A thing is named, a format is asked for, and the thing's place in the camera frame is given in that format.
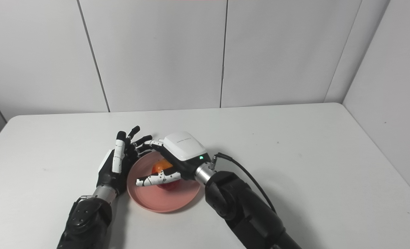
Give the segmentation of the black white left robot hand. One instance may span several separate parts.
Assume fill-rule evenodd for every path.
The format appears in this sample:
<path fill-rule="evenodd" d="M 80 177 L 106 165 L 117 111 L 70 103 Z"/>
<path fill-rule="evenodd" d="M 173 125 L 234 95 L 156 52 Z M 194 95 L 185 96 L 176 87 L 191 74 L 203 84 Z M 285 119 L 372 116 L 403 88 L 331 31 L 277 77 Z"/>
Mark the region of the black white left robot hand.
<path fill-rule="evenodd" d="M 125 131 L 117 133 L 113 150 L 107 153 L 106 159 L 101 163 L 96 187 L 109 186 L 118 196 L 126 191 L 128 175 L 133 165 L 151 152 L 151 147 L 145 145 L 145 142 L 152 140 L 152 135 L 132 140 L 139 131 L 140 126 L 135 126 L 129 134 Z"/>

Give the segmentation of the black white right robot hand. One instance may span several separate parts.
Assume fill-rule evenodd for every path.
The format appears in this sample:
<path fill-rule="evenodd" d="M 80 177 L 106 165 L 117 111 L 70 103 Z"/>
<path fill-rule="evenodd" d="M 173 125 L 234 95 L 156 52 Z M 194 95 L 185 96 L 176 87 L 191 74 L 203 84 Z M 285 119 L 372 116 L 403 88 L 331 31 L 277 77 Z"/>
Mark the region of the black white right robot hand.
<path fill-rule="evenodd" d="M 162 140 L 146 141 L 172 167 L 148 176 L 138 177 L 136 186 L 152 186 L 171 183 L 176 180 L 195 180 L 206 185 L 215 174 L 206 148 L 188 132 L 175 132 Z"/>

